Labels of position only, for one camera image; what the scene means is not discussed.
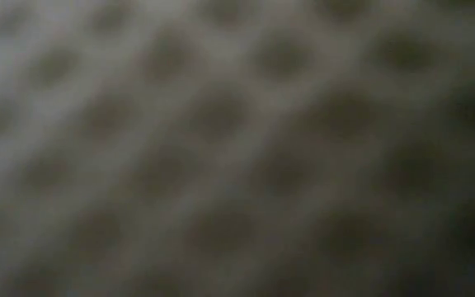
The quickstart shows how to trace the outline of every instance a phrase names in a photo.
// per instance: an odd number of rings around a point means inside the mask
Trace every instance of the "perforated surface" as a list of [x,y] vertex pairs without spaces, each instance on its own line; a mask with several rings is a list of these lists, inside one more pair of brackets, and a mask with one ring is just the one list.
[[0,296],[475,296],[475,1],[0,0]]

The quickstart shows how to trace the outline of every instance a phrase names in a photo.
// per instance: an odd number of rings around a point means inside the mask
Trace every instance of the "blurry surface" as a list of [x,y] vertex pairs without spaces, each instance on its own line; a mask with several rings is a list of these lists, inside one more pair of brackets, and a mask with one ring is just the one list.
[[475,296],[475,1],[0,0],[0,296]]

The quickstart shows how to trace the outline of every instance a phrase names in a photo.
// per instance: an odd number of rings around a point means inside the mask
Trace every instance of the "textured fabric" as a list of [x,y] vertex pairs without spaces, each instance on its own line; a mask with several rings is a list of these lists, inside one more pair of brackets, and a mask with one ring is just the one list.
[[0,0],[0,296],[475,296],[475,1]]

